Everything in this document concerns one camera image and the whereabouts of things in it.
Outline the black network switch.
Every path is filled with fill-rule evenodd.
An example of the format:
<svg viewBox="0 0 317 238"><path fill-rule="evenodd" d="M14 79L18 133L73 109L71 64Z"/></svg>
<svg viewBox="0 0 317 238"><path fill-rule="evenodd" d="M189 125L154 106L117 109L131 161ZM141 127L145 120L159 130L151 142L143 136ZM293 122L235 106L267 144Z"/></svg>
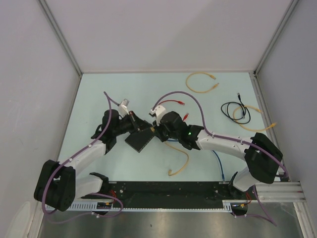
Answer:
<svg viewBox="0 0 317 238"><path fill-rule="evenodd" d="M154 137L154 132L148 128L139 132L130 134L125 142L132 147L135 151L140 153L144 147L151 141Z"/></svg>

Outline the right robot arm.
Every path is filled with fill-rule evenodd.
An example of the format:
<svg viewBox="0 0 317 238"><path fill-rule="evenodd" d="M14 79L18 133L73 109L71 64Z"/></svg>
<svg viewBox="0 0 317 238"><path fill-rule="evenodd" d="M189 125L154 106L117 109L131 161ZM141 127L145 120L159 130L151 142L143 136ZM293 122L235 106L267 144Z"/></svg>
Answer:
<svg viewBox="0 0 317 238"><path fill-rule="evenodd" d="M233 175L228 187L234 199L240 199L258 182L272 184L282 166L282 153L262 133L250 138L229 137L207 132L199 125L187 125L174 111L151 110L150 115L155 119L154 134L162 142L174 139L188 150L214 150L245 161L246 168Z"/></svg>

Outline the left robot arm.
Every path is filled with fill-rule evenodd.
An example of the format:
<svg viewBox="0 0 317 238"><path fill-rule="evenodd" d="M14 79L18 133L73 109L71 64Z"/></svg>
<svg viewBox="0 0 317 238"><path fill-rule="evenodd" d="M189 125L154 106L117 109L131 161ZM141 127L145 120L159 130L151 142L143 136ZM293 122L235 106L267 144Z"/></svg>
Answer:
<svg viewBox="0 0 317 238"><path fill-rule="evenodd" d="M78 175L92 162L106 155L116 144L116 138L128 133L131 147L141 151L152 138L151 124L133 111L121 117L117 110L104 113L89 145L64 162L47 160L42 167L34 199L58 211L66 211L76 198L104 198L110 193L107 176L93 172L85 178Z"/></svg>

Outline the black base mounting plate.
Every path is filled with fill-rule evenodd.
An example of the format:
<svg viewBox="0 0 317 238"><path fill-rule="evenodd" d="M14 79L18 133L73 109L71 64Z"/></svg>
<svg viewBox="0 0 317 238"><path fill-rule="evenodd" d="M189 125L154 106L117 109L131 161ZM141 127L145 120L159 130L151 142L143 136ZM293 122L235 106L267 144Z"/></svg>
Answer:
<svg viewBox="0 0 317 238"><path fill-rule="evenodd" d="M255 200L252 188L241 192L217 181L117 181L110 182L104 194L112 192L124 208L132 209L211 209L221 208L224 200Z"/></svg>

